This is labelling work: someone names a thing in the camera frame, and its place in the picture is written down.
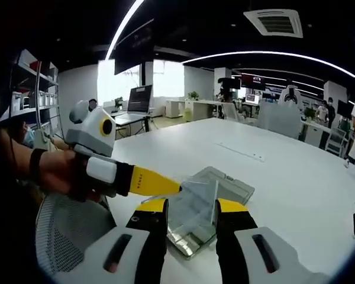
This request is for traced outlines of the person's left hand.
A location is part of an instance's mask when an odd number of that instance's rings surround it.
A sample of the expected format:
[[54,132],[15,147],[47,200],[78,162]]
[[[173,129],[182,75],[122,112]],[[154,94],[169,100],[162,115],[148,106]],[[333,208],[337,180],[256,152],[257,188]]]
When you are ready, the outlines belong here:
[[42,188],[76,200],[100,202],[101,196],[84,181],[84,165],[78,164],[72,150],[45,152],[39,162],[39,178]]

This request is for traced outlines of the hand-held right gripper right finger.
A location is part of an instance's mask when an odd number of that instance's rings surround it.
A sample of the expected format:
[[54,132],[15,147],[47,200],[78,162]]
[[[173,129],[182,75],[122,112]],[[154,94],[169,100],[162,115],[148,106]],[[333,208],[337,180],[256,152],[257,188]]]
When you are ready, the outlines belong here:
[[297,251],[267,227],[258,227],[248,209],[219,198],[215,205],[216,254],[222,283],[324,283],[298,259]]

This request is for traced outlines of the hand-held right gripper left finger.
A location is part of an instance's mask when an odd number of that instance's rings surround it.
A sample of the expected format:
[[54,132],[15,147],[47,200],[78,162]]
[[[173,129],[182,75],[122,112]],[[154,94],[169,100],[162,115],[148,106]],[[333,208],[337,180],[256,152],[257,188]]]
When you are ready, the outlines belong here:
[[166,255],[167,199],[140,204],[126,226],[90,245],[83,262],[59,272],[57,283],[160,283]]

